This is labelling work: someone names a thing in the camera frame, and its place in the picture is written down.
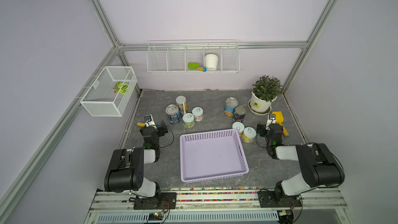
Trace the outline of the dark navy can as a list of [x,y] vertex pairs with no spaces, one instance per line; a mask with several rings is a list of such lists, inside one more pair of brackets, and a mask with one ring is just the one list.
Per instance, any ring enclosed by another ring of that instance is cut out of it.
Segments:
[[239,105],[236,107],[234,116],[233,116],[233,121],[234,122],[243,122],[244,118],[246,116],[247,110],[244,106]]

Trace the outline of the yellow label small can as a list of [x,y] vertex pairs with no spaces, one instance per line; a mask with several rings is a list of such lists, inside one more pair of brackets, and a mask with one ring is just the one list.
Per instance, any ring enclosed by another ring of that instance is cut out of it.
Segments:
[[245,143],[252,143],[254,141],[254,139],[256,138],[256,136],[257,136],[257,132],[256,132],[256,130],[254,128],[246,127],[243,130],[242,140]]

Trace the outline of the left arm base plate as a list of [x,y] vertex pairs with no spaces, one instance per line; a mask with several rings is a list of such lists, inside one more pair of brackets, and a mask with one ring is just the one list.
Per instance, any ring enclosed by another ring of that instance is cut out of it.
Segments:
[[175,209],[177,194],[174,192],[156,193],[151,198],[135,198],[134,210]]

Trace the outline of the blue soup can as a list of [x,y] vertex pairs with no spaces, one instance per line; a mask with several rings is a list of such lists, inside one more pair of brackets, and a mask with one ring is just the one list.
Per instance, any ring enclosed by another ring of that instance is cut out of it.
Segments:
[[234,97],[229,97],[226,100],[224,114],[228,117],[233,117],[235,109],[238,106],[238,100]]
[[177,105],[170,104],[166,107],[165,112],[170,123],[177,124],[181,120],[180,111]]

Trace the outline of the lilac plastic basket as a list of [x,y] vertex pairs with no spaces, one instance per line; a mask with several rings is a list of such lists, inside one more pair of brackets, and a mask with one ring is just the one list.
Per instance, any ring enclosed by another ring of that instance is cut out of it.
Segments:
[[249,173],[235,129],[180,136],[180,179],[187,184],[240,177]]

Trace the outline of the tall colourful can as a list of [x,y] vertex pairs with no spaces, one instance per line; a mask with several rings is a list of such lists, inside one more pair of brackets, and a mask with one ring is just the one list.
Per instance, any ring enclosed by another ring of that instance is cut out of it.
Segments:
[[187,113],[187,99],[185,96],[178,96],[176,98],[176,105],[178,106],[179,112],[182,116]]

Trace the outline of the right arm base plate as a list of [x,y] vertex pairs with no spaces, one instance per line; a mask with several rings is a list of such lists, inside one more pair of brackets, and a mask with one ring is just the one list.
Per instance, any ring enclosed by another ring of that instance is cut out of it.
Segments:
[[276,196],[273,191],[260,190],[257,192],[261,208],[296,208],[302,207],[302,201],[299,196]]

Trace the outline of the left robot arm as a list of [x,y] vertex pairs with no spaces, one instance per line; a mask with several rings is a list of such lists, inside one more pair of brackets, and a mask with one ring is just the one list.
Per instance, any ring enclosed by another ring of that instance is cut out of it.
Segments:
[[140,129],[144,138],[141,147],[114,150],[105,178],[106,192],[129,191],[140,199],[159,202],[160,186],[144,176],[144,165],[158,162],[161,154],[160,137],[168,132],[166,124],[145,123]]

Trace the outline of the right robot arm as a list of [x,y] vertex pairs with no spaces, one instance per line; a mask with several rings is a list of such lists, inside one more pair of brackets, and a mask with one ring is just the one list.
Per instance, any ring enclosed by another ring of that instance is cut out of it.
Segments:
[[326,144],[284,145],[283,127],[277,123],[257,124],[256,133],[265,138],[264,148],[272,159],[296,161],[300,166],[300,173],[276,184],[273,190],[275,201],[319,187],[338,187],[345,181],[343,166]]

